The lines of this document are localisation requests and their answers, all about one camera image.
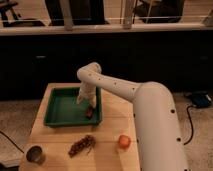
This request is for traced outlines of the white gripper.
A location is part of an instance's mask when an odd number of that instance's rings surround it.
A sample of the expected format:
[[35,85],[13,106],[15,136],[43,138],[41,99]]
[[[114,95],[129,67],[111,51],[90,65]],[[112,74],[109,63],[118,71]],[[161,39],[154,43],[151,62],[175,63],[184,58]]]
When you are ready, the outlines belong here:
[[80,104],[83,100],[87,100],[93,108],[96,107],[96,87],[94,85],[87,83],[80,85],[76,103]]

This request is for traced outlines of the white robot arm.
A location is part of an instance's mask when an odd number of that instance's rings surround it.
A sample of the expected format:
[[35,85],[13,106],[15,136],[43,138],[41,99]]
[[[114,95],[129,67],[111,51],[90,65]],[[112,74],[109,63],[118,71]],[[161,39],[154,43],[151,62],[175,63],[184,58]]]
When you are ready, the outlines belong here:
[[166,86],[103,75],[97,62],[79,68],[77,77],[81,81],[78,103],[86,99],[95,105],[94,91],[98,87],[133,104],[142,171],[190,171],[175,103]]

